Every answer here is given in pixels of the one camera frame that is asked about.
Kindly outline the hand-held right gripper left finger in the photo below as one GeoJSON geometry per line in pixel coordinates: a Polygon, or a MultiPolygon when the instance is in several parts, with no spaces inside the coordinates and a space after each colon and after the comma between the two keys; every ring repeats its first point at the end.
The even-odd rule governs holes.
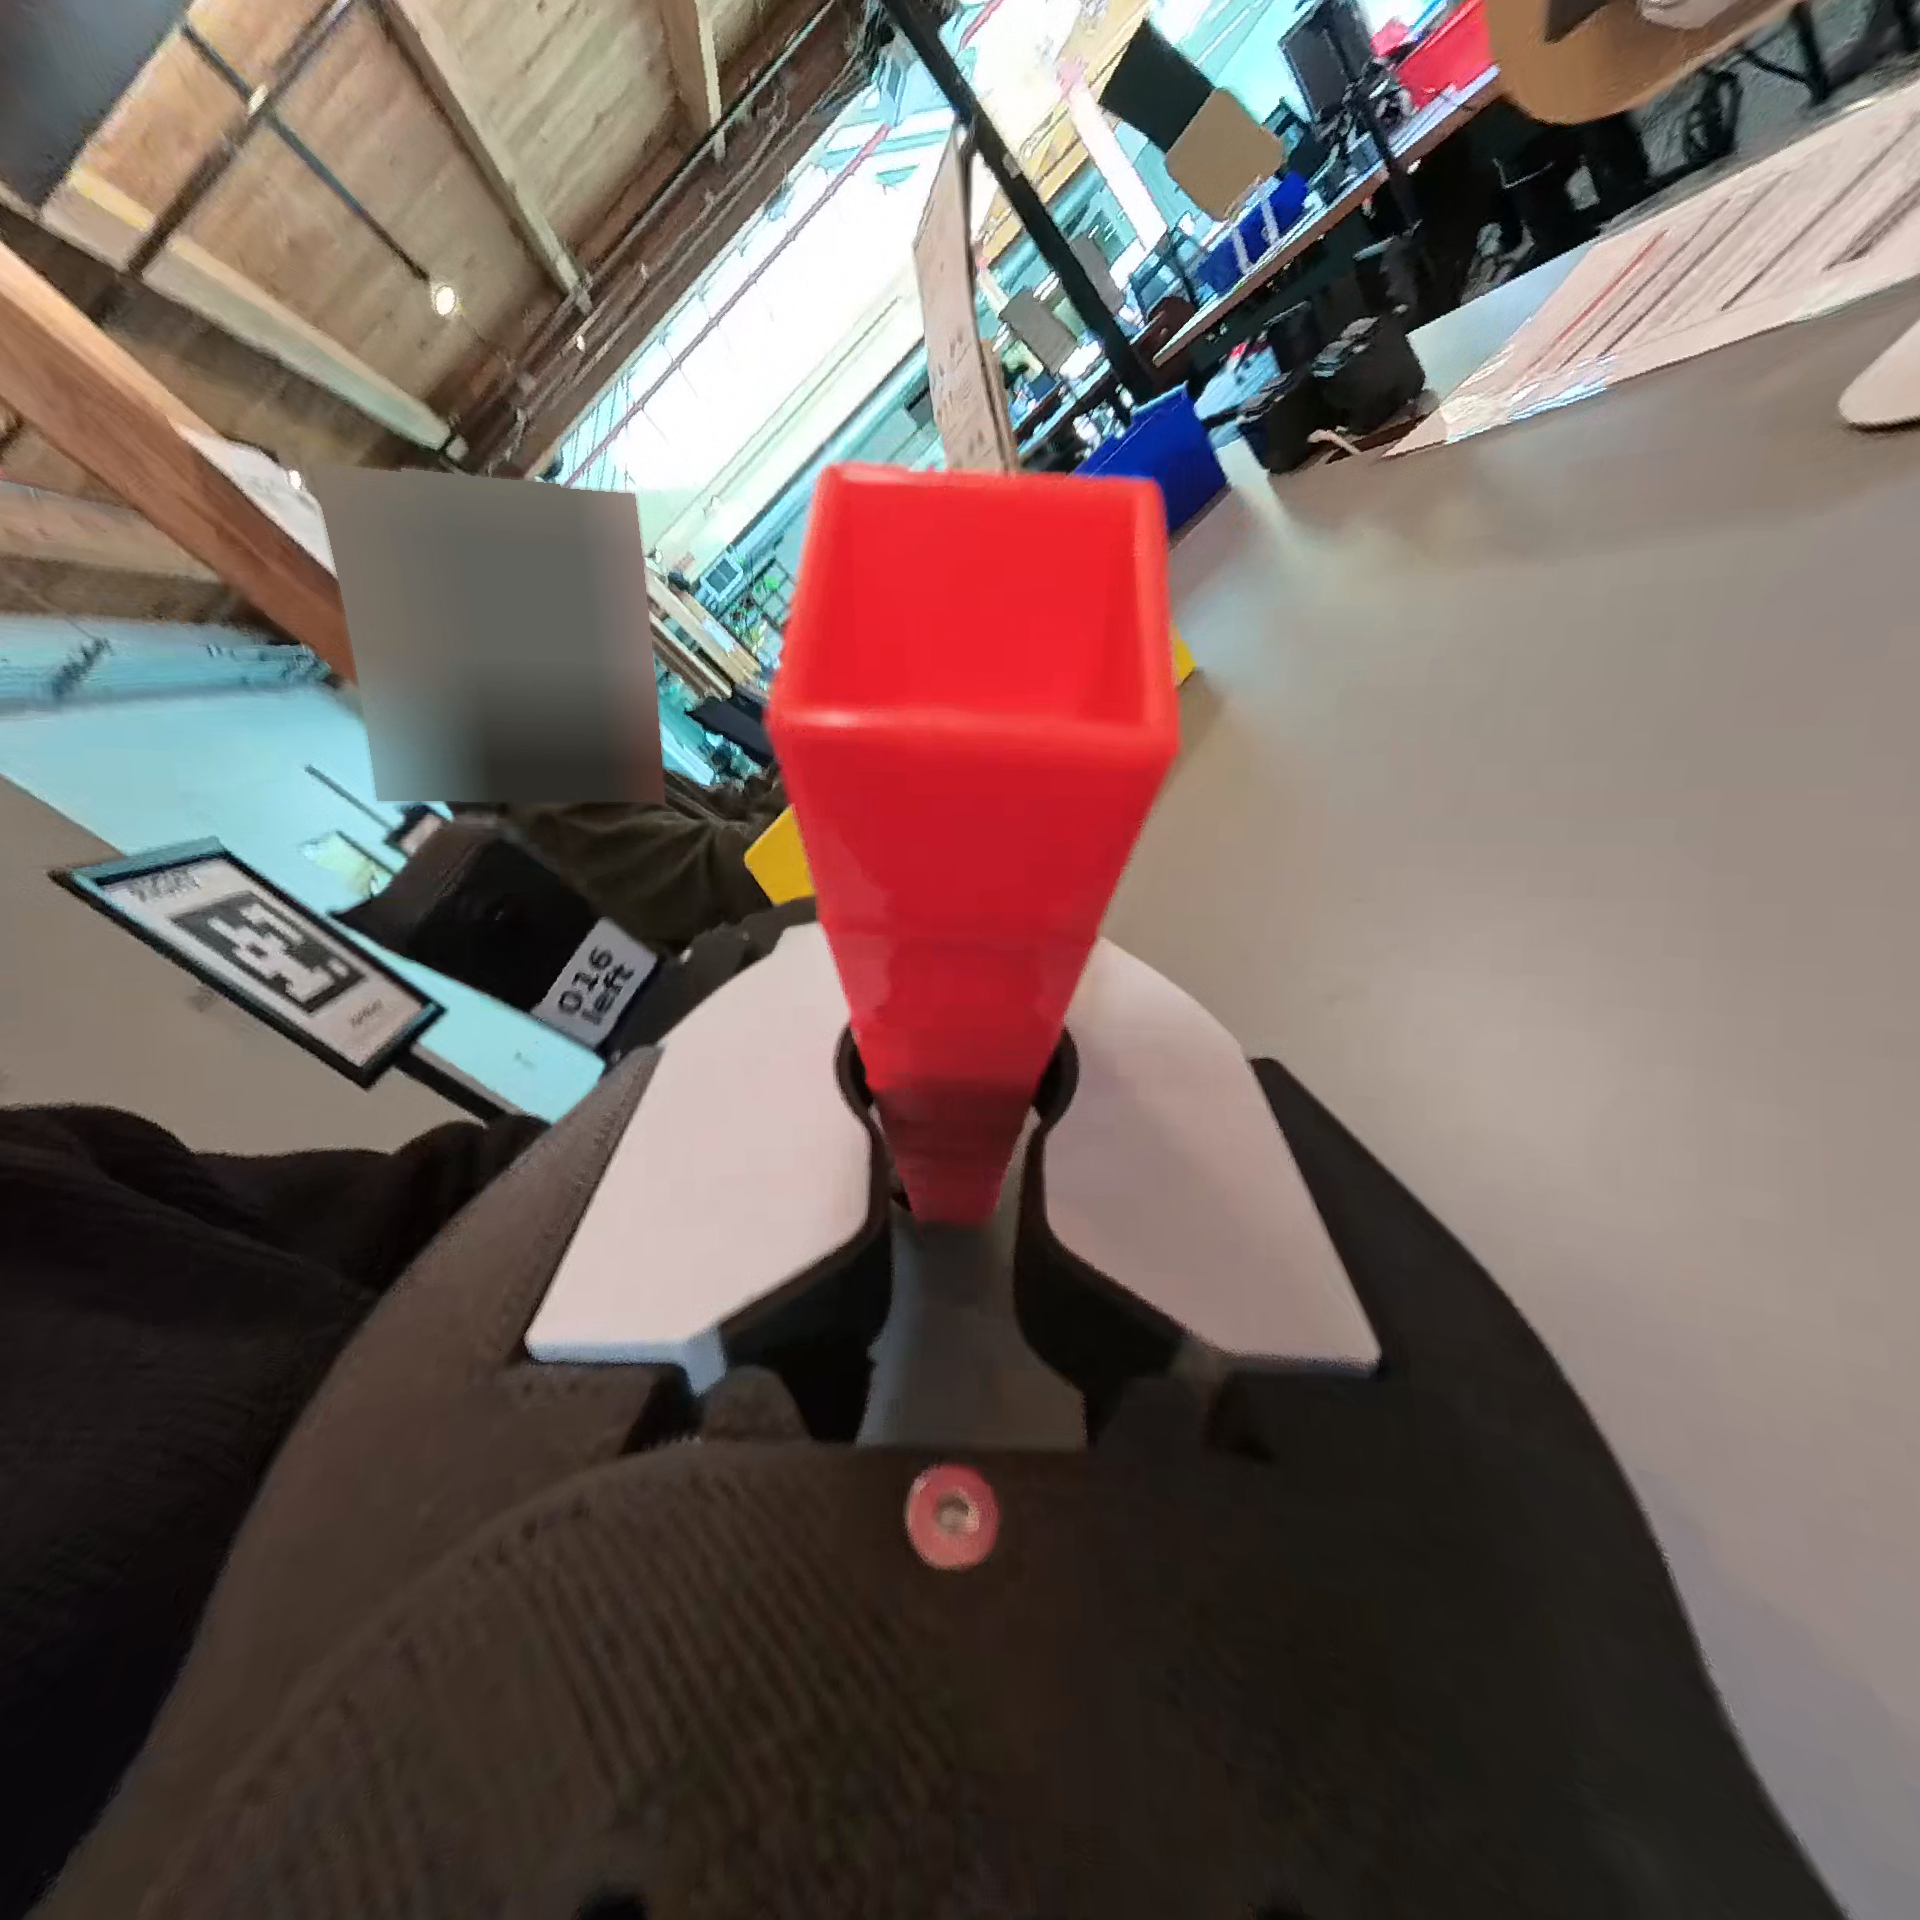
{"type": "Polygon", "coordinates": [[[660,1043],[524,1346],[532,1362],[666,1366],[705,1392],[735,1366],[889,1309],[892,1179],[841,1073],[849,999],[824,931],[704,1000],[660,1043]]]}

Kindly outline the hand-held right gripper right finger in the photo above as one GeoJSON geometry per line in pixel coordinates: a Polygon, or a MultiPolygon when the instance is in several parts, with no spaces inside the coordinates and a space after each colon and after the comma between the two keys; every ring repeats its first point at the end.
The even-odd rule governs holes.
{"type": "Polygon", "coordinates": [[[1037,1089],[1017,1322],[1067,1380],[1370,1377],[1381,1337],[1234,1034],[1098,939],[1037,1089]]]}

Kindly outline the red snap cube stick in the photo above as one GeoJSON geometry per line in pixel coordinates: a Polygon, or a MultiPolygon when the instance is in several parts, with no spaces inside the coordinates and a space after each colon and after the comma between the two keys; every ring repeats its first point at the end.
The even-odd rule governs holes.
{"type": "Polygon", "coordinates": [[[830,467],[766,718],[909,1206],[997,1206],[1178,745],[1141,478],[830,467]]]}

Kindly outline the framed marker sign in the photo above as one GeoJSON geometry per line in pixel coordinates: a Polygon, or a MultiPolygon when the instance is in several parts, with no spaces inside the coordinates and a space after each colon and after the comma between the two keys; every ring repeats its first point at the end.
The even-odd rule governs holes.
{"type": "Polygon", "coordinates": [[[444,1006],[323,913],[205,840],[50,869],[53,884],[362,1087],[444,1006]]]}

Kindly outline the blue storage bin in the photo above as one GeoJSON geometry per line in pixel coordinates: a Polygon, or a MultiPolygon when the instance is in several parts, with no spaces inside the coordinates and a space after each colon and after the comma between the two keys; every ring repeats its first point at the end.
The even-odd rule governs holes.
{"type": "Polygon", "coordinates": [[[1170,540],[1180,538],[1230,488],[1212,431],[1185,384],[1141,403],[1130,423],[1094,444],[1075,472],[1083,478],[1153,483],[1170,540]]]}

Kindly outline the cardboard sheet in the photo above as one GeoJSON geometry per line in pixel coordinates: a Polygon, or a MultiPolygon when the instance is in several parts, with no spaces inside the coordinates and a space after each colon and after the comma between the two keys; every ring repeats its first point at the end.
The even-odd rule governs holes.
{"type": "Polygon", "coordinates": [[[955,123],[913,235],[932,417],[949,471],[1014,472],[1002,362],[976,321],[971,179],[972,143],[955,123]]]}

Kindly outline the black device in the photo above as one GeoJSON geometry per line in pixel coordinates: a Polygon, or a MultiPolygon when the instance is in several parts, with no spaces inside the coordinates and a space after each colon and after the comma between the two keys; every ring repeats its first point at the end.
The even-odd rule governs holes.
{"type": "Polygon", "coordinates": [[[1243,403],[1236,423],[1260,467],[1285,474],[1321,451],[1411,427],[1425,394],[1428,370],[1405,320],[1388,312],[1348,323],[1305,367],[1243,403]]]}

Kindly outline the long wooden desk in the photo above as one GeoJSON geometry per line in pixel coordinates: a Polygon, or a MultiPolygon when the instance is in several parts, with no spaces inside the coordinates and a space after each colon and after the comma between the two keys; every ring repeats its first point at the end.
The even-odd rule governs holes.
{"type": "Polygon", "coordinates": [[[1402,129],[1388,136],[1386,152],[1370,170],[1354,174],[1328,204],[1308,206],[1303,215],[1264,253],[1246,275],[1225,294],[1204,301],[1182,323],[1164,349],[1152,355],[1152,367],[1172,370],[1228,317],[1264,294],[1298,258],[1323,242],[1334,227],[1368,206],[1382,189],[1411,183],[1418,164],[1481,114],[1491,109],[1502,93],[1501,64],[1492,62],[1472,84],[1448,87],[1435,101],[1420,107],[1402,129]]]}

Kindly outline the white document stand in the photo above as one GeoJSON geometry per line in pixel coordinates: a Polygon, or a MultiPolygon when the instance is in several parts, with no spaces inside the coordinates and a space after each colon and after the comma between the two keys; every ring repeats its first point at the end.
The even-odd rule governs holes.
{"type": "Polygon", "coordinates": [[[1920,326],[1883,349],[1839,394],[1839,417],[1862,431],[1917,427],[1920,420],[1920,326]]]}

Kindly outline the printed paper sheet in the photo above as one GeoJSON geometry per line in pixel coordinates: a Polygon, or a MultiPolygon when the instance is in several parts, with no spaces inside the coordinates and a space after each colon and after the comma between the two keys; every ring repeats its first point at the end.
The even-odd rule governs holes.
{"type": "Polygon", "coordinates": [[[1885,92],[1609,233],[1398,451],[1457,444],[1919,273],[1919,92],[1885,92]]]}

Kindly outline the black panel with cardboard board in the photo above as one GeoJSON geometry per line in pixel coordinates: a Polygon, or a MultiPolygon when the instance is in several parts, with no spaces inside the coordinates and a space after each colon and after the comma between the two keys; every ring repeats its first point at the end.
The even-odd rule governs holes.
{"type": "Polygon", "coordinates": [[[1230,221],[1286,170],[1282,136],[1145,17],[1098,93],[1100,107],[1163,154],[1175,184],[1208,215],[1230,221]]]}

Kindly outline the red storage bin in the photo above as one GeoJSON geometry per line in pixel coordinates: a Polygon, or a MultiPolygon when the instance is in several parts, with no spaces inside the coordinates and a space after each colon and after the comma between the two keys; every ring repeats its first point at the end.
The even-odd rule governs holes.
{"type": "Polygon", "coordinates": [[[1395,52],[1398,82],[1414,107],[1472,92],[1499,72],[1484,1],[1443,3],[1395,52]]]}

